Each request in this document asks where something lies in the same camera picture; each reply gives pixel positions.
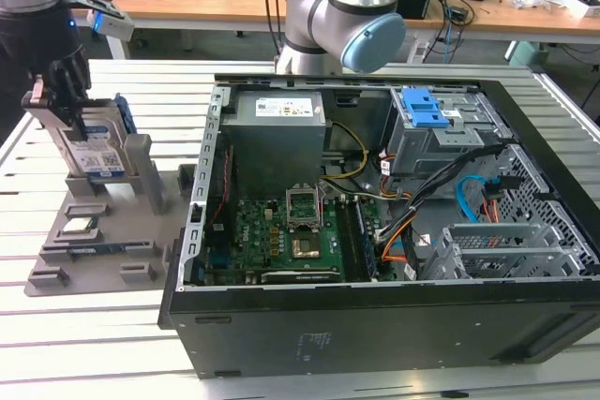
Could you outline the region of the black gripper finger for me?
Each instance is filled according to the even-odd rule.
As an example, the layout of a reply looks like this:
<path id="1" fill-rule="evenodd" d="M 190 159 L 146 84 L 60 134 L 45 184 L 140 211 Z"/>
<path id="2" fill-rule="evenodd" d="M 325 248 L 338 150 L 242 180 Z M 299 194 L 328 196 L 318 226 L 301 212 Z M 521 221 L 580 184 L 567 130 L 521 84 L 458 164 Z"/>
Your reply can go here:
<path id="1" fill-rule="evenodd" d="M 48 110 L 48 95 L 41 75 L 35 76 L 33 86 L 23 95 L 21 104 L 22 107 L 29 112 Z"/>
<path id="2" fill-rule="evenodd" d="M 48 109 L 62 123 L 62 128 L 70 129 L 69 138 L 72 141 L 86 141 L 82 104 L 88 99 L 87 90 L 91 87 L 88 62 L 52 62 L 46 74 L 46 87 L 51 97 Z"/>

